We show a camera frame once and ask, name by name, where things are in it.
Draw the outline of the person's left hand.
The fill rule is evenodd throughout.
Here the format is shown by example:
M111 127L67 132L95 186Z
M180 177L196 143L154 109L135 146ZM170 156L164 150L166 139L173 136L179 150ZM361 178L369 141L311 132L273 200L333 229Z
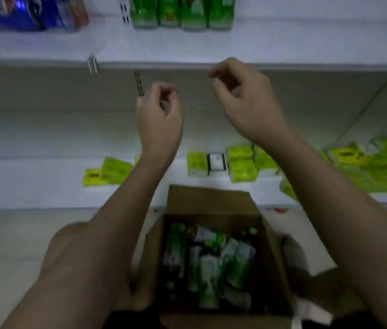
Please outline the person's left hand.
M178 89L165 82L153 82L137 99L137 126L141 141L141 161L167 168L173 162L183 134L182 116L167 116L167 94Z

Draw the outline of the person's right hand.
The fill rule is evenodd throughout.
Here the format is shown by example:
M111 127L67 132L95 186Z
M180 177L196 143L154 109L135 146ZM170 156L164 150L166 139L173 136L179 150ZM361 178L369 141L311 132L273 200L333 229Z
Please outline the person's right hand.
M214 65L209 77L219 78L237 98L237 106L224 113L241 136L267 151L295 137L267 76L232 57Z

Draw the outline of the person's right forearm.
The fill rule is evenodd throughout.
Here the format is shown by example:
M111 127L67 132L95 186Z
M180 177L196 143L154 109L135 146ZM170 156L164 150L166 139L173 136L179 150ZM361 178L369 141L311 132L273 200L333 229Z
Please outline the person's right forearm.
M332 259L387 329L387 209L292 129L266 132L258 146L283 170Z

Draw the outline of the person's left forearm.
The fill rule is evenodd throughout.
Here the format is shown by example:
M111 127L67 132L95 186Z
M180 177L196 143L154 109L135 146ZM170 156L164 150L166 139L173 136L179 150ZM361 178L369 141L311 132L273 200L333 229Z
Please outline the person's left forearm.
M151 199L173 160L142 153L126 181L41 270L1 329L101 329L128 289Z

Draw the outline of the slotted shelf upright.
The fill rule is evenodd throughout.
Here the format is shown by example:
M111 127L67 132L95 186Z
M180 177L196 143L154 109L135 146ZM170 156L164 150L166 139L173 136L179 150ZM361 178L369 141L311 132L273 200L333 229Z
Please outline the slotted shelf upright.
M130 7L130 0L119 0L120 10L121 10L121 17L123 20L123 23L126 26L133 26L133 19L131 17L131 7ZM144 96L143 91L143 85L141 80L141 73L139 70L133 70L135 80L136 80L136 87L138 90L139 96Z

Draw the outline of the white product box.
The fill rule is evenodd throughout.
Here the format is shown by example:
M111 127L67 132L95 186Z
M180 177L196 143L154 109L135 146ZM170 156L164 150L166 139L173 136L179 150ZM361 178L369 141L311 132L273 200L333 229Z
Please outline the white product box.
M228 175L228 167L224 153L207 154L208 176L222 177Z

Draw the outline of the white upper shelf board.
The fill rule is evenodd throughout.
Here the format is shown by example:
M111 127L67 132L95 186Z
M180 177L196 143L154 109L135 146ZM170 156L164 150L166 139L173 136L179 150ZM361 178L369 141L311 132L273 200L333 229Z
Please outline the white upper shelf board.
M197 69L229 57L262 70L387 71L387 23L236 20L230 31L134 29L92 16L78 32L0 32L0 64Z

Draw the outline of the tall green carton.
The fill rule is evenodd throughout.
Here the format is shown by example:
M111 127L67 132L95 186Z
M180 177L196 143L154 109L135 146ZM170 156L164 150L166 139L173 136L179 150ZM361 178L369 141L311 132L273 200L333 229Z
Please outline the tall green carton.
M134 28L158 27L156 0L130 0L130 16Z
M192 32L207 29L207 0L181 0L181 28Z
M209 29L231 30L234 17L235 0L209 0Z
M180 0L157 0L158 19L162 27L180 27Z

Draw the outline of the brown cardboard box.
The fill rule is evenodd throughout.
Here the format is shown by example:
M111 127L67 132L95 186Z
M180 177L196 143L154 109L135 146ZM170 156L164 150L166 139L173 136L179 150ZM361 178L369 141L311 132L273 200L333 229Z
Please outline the brown cardboard box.
M163 292L164 238L173 222L198 224L233 237L242 230L258 230L256 254L249 282L254 311L204 312L192 296L177 292L169 301ZM138 329L292 329L293 297L285 271L279 239L248 192L169 186L166 211L147 233L137 279L141 310Z

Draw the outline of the blue plastic packet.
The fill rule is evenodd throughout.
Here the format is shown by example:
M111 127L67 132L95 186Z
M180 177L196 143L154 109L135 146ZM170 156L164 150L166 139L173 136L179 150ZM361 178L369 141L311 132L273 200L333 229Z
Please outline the blue plastic packet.
M47 30L78 31L89 24L83 0L40 0L41 19Z

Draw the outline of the pile of yellow-green boxes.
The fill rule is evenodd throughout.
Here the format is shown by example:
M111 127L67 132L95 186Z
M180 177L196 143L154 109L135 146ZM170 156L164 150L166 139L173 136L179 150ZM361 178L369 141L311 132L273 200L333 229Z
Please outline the pile of yellow-green boxes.
M354 141L322 155L357 187L368 193L387 193L387 138Z

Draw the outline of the pile of green white tubes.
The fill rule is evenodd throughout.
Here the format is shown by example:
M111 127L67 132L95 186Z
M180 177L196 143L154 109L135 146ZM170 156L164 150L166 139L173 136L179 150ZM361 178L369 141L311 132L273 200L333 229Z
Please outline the pile of green white tubes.
M203 311L251 310L247 279L256 255L257 228L231 236L173 222L165 236L163 294L169 304Z

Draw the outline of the blue snack bag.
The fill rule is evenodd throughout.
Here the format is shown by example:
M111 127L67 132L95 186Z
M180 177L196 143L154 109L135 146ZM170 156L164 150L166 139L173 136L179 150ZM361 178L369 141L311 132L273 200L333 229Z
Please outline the blue snack bag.
M0 29L21 32L46 30L42 20L42 1L0 0Z

